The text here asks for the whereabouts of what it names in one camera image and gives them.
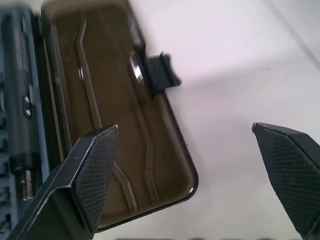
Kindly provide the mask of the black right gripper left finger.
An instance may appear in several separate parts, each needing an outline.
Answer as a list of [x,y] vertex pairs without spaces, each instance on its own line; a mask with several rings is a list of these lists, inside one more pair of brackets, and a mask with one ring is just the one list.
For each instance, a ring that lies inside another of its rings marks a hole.
[[107,198],[119,129],[96,129],[78,139],[48,176],[10,240],[91,240]]

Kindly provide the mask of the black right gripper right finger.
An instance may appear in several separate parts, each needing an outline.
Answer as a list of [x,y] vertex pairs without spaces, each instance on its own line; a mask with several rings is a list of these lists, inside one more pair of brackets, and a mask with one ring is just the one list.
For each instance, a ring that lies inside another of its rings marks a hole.
[[320,146],[283,126],[252,125],[270,184],[304,240],[320,238]]

